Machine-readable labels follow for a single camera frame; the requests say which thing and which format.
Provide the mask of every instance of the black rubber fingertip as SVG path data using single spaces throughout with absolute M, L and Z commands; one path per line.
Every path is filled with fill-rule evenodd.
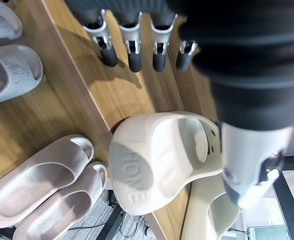
M 142 70 L 142 57 L 141 54 L 131 53 L 128 54 L 128 65 L 132 72 L 138 73 Z
M 109 67 L 115 67 L 117 65 L 118 58 L 114 46 L 112 46 L 110 49 L 100 50 L 100 54 L 103 64 Z
M 177 60 L 176 60 L 176 68 L 178 71 L 186 71 L 191 64 L 193 55 L 188 55 L 188 53 L 181 54 L 178 52 L 177 54 Z
M 152 56 L 152 67 L 156 72 L 164 70 L 166 65 L 166 54 L 154 54 Z

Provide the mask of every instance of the grey carpet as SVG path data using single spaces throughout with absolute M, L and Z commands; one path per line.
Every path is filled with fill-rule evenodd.
M 72 228 L 77 227 L 90 227 L 97 226 L 107 222 L 108 218 L 113 212 L 113 209 L 108 206 L 108 191 L 104 190 L 97 200 L 96 204 L 93 206 L 90 213 L 88 213 L 83 219 L 76 222 Z M 134 221 L 139 219 L 138 216 L 132 217 Z M 145 236 L 145 225 L 147 223 L 142 219 L 138 222 L 137 231 L 135 235 L 130 238 L 132 240 L 156 240 L 153 237 Z M 102 230 L 103 226 L 91 229 L 77 229 L 69 230 L 63 240 L 95 240 Z M 122 223 L 122 233 L 125 236 L 132 236 L 135 232 L 136 223 L 133 223 L 130 216 L 127 214 Z M 113 240 L 127 240 L 128 238 L 122 236 L 121 232 L 115 235 Z

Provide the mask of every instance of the slipper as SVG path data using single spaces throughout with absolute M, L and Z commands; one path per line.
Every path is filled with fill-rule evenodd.
M 199 178 L 222 172 L 219 129 L 190 112 L 132 116 L 116 129 L 109 162 L 118 204 L 145 215 L 169 204 Z
M 22 22 L 9 7 L 0 2 L 0 46 L 10 44 L 22 33 Z
M 72 185 L 65 187 L 32 212 L 17 227 L 13 240 L 56 240 L 92 209 L 107 182 L 101 162 L 85 167 Z
M 34 89 L 43 77 L 43 64 L 27 46 L 0 46 L 0 102 Z
M 193 181 L 181 240 L 220 240 L 239 213 L 226 194 L 221 174 Z
M 64 136 L 0 179 L 0 228 L 23 220 L 58 189 L 75 182 L 93 155 L 93 144 L 84 136 Z

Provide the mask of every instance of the grey slipper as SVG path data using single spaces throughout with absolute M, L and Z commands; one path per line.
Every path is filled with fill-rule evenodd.
M 0 46 L 12 43 L 23 33 L 23 26 L 17 15 L 0 2 Z
M 0 46 L 0 103 L 34 89 L 43 76 L 43 64 L 27 46 Z

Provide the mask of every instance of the wood grain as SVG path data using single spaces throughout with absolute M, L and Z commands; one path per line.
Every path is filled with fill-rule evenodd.
M 89 137 L 95 156 L 108 164 L 111 129 L 119 121 L 142 113 L 184 110 L 169 57 L 163 72 L 153 70 L 148 15 L 141 24 L 142 71 L 133 73 L 110 12 L 107 22 L 118 56 L 115 68 L 101 63 L 98 49 L 63 0 L 15 2 L 11 7 L 24 28 L 18 42 L 38 53 L 45 76 L 30 93 L 0 104 L 0 178 L 45 145 L 71 133 Z M 183 189 L 152 214 L 163 239 L 180 238 L 189 191 Z
M 180 45 L 178 28 L 183 22 L 184 19 L 182 17 L 176 20 L 168 49 L 169 59 L 179 87 L 182 103 L 186 111 L 216 121 L 215 103 L 207 77 L 198 72 L 192 64 L 183 72 L 176 69 L 176 59 Z
M 0 103 L 0 178 L 54 140 L 77 132 L 44 76 L 31 92 Z
M 153 70 L 148 15 L 142 17 L 141 23 L 142 70 L 133 73 L 128 67 L 127 52 L 118 24 L 110 12 L 106 20 L 118 56 L 116 67 L 105 66 L 100 61 L 98 48 L 69 12 L 64 1 L 43 1 L 110 129 L 132 115 L 183 109 L 169 58 L 163 72 Z

